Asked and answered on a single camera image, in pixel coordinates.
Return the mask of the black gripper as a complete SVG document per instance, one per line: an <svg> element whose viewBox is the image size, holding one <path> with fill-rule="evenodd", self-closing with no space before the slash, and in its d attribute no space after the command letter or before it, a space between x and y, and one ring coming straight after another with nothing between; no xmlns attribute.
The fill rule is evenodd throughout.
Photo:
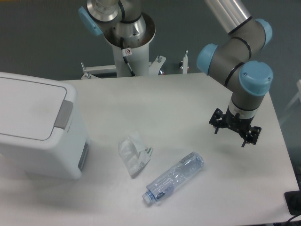
<svg viewBox="0 0 301 226"><path fill-rule="evenodd" d="M243 138L241 147L245 147L246 144L256 145L259 138L261 127L251 127L252 118L241 119L240 114L232 114L228 108L226 114L216 108L214 111L209 124L215 129L214 133L217 134L219 129L227 128L238 133Z"/></svg>

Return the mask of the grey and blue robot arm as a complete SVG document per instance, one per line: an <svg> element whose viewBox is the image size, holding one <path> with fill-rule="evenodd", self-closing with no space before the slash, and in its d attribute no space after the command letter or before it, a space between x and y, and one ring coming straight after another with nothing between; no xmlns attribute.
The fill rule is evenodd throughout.
<svg viewBox="0 0 301 226"><path fill-rule="evenodd" d="M216 109L209 123L216 130L228 128L245 144L254 145L261 128L251 122L270 89L273 71L252 56L269 43L272 28L263 19L253 19L239 0L206 4L230 39L222 46L206 45L197 57L197 67L232 92L227 111ZM158 75L159 68L149 62L155 25L139 0L89 0L78 14L93 35L103 35L112 46L119 77Z"/></svg>

